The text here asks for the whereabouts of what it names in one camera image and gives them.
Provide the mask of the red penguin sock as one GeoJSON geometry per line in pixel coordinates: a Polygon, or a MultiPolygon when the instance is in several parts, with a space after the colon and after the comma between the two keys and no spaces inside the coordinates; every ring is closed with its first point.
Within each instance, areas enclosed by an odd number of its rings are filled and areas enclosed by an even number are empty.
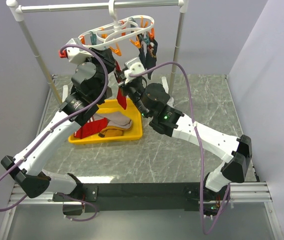
{"type": "MultiPolygon", "coordinates": [[[[121,68],[120,65],[117,61],[115,61],[115,71],[114,71],[114,75],[116,78],[117,83],[119,84],[122,80],[120,79],[120,74],[121,74],[121,68]]],[[[127,101],[126,101],[126,97],[123,95],[121,88],[118,87],[118,93],[117,93],[117,102],[118,104],[124,109],[126,110],[127,108],[127,101]]]]}

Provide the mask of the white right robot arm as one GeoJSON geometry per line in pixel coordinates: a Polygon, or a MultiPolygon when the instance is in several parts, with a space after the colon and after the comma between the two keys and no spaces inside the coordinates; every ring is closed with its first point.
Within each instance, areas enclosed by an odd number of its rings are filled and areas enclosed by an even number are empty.
{"type": "Polygon", "coordinates": [[[192,121],[185,113],[169,106],[170,95],[160,83],[143,85],[139,76],[127,80],[116,73],[120,93],[129,97],[144,118],[151,118],[150,127],[161,135],[185,140],[207,150],[222,160],[214,171],[207,174],[201,187],[204,198],[211,200],[229,183],[243,183],[252,158],[252,140],[214,130],[192,121]]]}

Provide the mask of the white clip hanger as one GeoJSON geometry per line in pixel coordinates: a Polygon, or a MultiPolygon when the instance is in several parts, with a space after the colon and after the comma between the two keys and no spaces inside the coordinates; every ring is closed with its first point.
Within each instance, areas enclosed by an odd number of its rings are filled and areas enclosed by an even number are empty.
{"type": "Polygon", "coordinates": [[[142,45],[149,45],[155,37],[155,20],[148,15],[133,15],[119,20],[115,9],[115,1],[108,2],[109,15],[112,23],[88,30],[78,39],[85,47],[98,50],[111,49],[113,53],[122,56],[119,42],[129,40],[139,50],[142,45]]]}

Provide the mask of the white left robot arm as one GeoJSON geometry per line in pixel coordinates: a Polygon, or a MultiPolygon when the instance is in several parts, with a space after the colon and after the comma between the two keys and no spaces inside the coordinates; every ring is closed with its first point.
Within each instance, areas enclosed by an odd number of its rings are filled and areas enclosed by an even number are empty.
{"type": "Polygon", "coordinates": [[[81,182],[73,174],[57,174],[43,168],[67,138],[98,111],[107,95],[108,75],[116,66],[110,49],[89,49],[72,76],[73,92],[60,105],[51,122],[15,156],[5,156],[2,166],[29,198],[44,192],[63,193],[70,201],[81,197],[81,182]]]}

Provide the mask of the red sock with stripes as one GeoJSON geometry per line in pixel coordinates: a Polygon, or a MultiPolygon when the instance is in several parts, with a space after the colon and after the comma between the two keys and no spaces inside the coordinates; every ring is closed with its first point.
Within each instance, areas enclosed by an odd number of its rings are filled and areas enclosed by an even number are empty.
{"type": "Polygon", "coordinates": [[[95,135],[101,132],[104,128],[107,127],[108,120],[102,118],[99,120],[89,121],[84,126],[82,126],[78,131],[74,133],[74,137],[77,139],[84,139],[86,137],[95,135]]]}

